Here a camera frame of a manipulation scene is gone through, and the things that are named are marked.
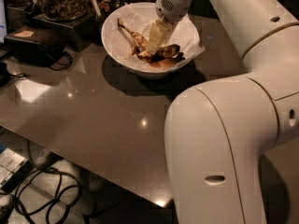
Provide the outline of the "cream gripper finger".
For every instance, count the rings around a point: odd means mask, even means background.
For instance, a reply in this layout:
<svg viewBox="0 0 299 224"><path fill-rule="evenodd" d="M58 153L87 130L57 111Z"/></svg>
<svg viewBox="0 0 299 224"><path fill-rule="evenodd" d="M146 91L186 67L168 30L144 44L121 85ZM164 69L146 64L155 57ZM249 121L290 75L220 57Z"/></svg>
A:
<svg viewBox="0 0 299 224"><path fill-rule="evenodd" d="M178 21L169 23L169 31L175 31L176 27L178 26Z"/></svg>
<svg viewBox="0 0 299 224"><path fill-rule="evenodd" d="M170 23L164 17L152 23L149 30L149 42L147 46L147 51L150 54L154 55L157 52L169 30Z"/></svg>

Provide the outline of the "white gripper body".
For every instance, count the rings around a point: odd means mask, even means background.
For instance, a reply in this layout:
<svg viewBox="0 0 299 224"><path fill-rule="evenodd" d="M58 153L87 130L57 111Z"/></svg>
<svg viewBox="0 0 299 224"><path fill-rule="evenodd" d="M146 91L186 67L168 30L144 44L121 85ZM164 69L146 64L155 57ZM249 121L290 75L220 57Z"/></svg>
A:
<svg viewBox="0 0 299 224"><path fill-rule="evenodd" d="M192 0L156 0L156 12L159 18L168 22L177 22L188 13Z"/></svg>

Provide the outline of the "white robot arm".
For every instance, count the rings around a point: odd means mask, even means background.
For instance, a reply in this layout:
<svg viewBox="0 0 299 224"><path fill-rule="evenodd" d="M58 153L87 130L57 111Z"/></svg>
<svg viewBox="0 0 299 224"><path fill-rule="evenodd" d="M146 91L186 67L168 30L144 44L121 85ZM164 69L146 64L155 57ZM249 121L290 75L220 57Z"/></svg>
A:
<svg viewBox="0 0 299 224"><path fill-rule="evenodd" d="M192 0L156 0L179 21ZM277 0L209 0L247 71L170 105L164 145L178 224L266 224L259 159L298 134L298 20Z"/></svg>

